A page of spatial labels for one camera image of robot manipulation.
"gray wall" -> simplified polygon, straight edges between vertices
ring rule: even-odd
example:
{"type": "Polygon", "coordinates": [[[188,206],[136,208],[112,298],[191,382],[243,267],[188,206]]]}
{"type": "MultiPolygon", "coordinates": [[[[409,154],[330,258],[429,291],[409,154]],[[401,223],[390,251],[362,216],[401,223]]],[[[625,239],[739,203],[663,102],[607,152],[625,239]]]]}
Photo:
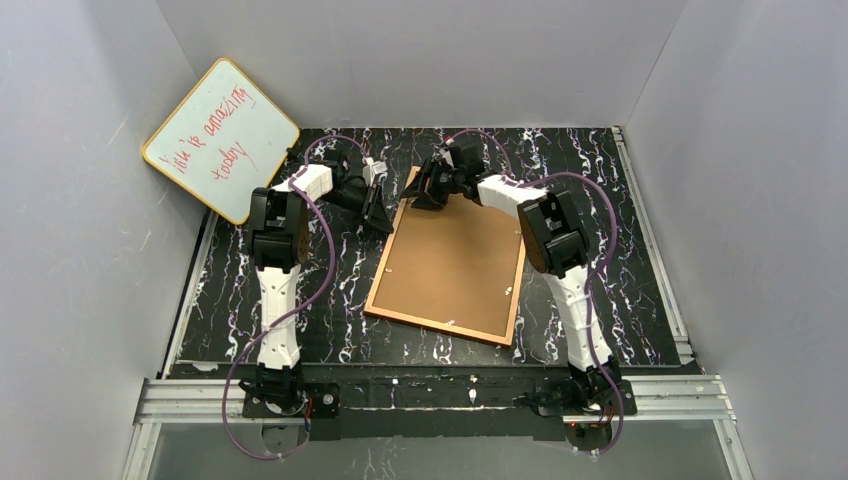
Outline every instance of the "gray wall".
{"type": "Polygon", "coordinates": [[[3,4],[3,478],[120,475],[203,212],[140,148],[195,81],[152,0],[3,4]]]}
{"type": "Polygon", "coordinates": [[[758,478],[844,478],[848,6],[691,0],[625,130],[758,478]]]}
{"type": "Polygon", "coordinates": [[[627,122],[685,0],[159,0],[301,127],[627,122]]]}

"corkboard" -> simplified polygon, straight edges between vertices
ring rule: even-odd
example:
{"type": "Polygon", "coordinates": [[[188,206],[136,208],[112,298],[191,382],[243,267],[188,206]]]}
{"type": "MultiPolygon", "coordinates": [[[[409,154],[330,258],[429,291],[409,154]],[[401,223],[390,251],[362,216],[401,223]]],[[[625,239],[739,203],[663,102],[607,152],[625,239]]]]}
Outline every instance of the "corkboard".
{"type": "Polygon", "coordinates": [[[518,220],[461,195],[439,212],[408,202],[398,207],[365,311],[512,345],[524,267],[518,220]]]}

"purple cable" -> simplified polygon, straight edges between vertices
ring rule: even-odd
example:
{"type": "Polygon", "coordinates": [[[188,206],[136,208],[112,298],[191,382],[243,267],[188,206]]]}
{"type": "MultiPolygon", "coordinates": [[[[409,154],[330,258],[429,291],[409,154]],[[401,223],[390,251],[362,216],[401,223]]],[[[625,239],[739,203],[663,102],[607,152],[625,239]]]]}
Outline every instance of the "purple cable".
{"type": "Polygon", "coordinates": [[[612,206],[612,201],[610,201],[609,196],[607,196],[604,189],[601,188],[597,183],[589,180],[583,175],[578,175],[576,173],[571,172],[559,172],[548,175],[547,177],[540,178],[539,180],[533,180],[532,182],[527,182],[521,184],[521,187],[533,187],[539,185],[541,183],[547,182],[548,180],[553,180],[555,178],[575,178],[585,183],[586,185],[592,187],[598,195],[601,196],[601,200],[604,202],[604,207],[607,209],[607,212],[610,216],[610,244],[609,248],[607,248],[606,255],[601,259],[600,262],[595,266],[595,269],[589,272],[589,275],[586,277],[586,284],[583,287],[583,293],[585,293],[589,298],[587,300],[588,305],[586,306],[586,331],[589,336],[589,353],[592,355],[592,361],[595,362],[595,366],[598,368],[598,371],[601,372],[604,379],[609,382],[610,387],[612,387],[613,392],[615,392],[615,398],[618,400],[618,428],[615,430],[615,436],[613,436],[609,445],[599,450],[599,453],[608,452],[615,444],[618,442],[619,437],[621,437],[621,431],[624,429],[624,398],[621,396],[621,390],[618,389],[618,386],[615,384],[615,381],[610,377],[609,373],[607,373],[607,369],[604,368],[600,359],[598,359],[598,354],[595,352],[595,342],[592,339],[592,296],[591,290],[589,289],[589,280],[592,276],[599,274],[604,268],[609,265],[610,260],[612,259],[612,253],[615,250],[616,238],[618,238],[618,221],[615,218],[615,210],[612,206]]]}
{"type": "Polygon", "coordinates": [[[324,140],[329,140],[331,138],[341,138],[342,140],[347,140],[348,142],[359,147],[359,151],[362,152],[362,162],[365,162],[365,157],[368,155],[368,152],[365,151],[365,147],[363,147],[361,143],[345,135],[330,134],[324,135],[323,137],[319,138],[318,140],[315,140],[314,142],[310,143],[308,147],[306,147],[306,150],[303,152],[303,166],[309,165],[309,154],[312,152],[312,149],[315,148],[315,145],[318,145],[324,140]]]}
{"type": "Polygon", "coordinates": [[[501,142],[499,142],[498,139],[495,138],[495,136],[492,135],[491,133],[480,130],[479,128],[466,128],[465,130],[460,130],[460,131],[454,133],[453,135],[450,135],[448,137],[448,140],[450,140],[452,138],[456,138],[460,135],[464,135],[466,133],[471,133],[471,132],[479,133],[480,135],[483,135],[484,137],[486,137],[489,140],[491,140],[492,142],[494,142],[495,145],[497,145],[498,150],[500,150],[501,153],[504,154],[504,160],[506,160],[506,172],[509,174],[509,176],[512,176],[512,165],[510,165],[510,163],[509,163],[509,154],[506,152],[506,148],[504,148],[504,146],[501,145],[501,142]]]}
{"type": "Polygon", "coordinates": [[[330,225],[327,223],[327,219],[324,218],[324,215],[321,214],[321,211],[318,210],[318,206],[315,205],[315,202],[313,202],[312,199],[309,198],[309,195],[307,195],[303,190],[297,188],[297,186],[294,184],[295,179],[297,179],[299,175],[300,174],[298,173],[294,175],[291,179],[289,179],[289,187],[292,189],[292,191],[300,195],[306,201],[306,204],[309,206],[309,209],[315,213],[315,216],[318,217],[318,221],[321,222],[321,228],[324,230],[324,235],[326,235],[327,237],[327,243],[330,245],[330,266],[327,269],[327,276],[324,278],[324,283],[322,283],[321,286],[318,287],[318,291],[316,291],[311,297],[309,297],[308,300],[298,305],[294,310],[291,310],[290,312],[283,314],[282,317],[274,320],[274,323],[272,323],[267,330],[257,335],[256,338],[254,338],[250,343],[248,343],[244,347],[244,350],[242,350],[239,356],[237,356],[236,359],[233,361],[233,365],[230,367],[230,371],[227,372],[227,380],[224,382],[224,397],[221,399],[221,419],[224,422],[224,430],[226,430],[227,436],[230,437],[230,441],[233,442],[233,445],[235,445],[236,448],[241,450],[242,453],[257,460],[277,460],[278,458],[287,457],[292,453],[300,450],[301,447],[306,445],[306,442],[301,443],[300,445],[293,448],[292,450],[289,450],[288,452],[279,453],[277,455],[260,455],[258,453],[253,453],[248,450],[244,445],[239,443],[239,441],[233,434],[233,431],[230,429],[229,422],[227,422],[227,393],[230,391],[230,383],[233,381],[233,375],[235,374],[236,367],[239,363],[242,362],[242,360],[244,360],[244,358],[247,356],[247,353],[250,352],[256,345],[258,345],[259,342],[261,342],[262,339],[265,338],[265,335],[268,335],[268,332],[274,329],[274,327],[276,327],[280,322],[292,315],[297,315],[298,313],[302,312],[306,307],[315,302],[315,300],[317,300],[318,297],[320,297],[321,294],[324,293],[324,290],[327,289],[327,286],[330,285],[330,281],[333,278],[333,273],[336,270],[336,246],[333,244],[333,234],[330,231],[330,225]]]}

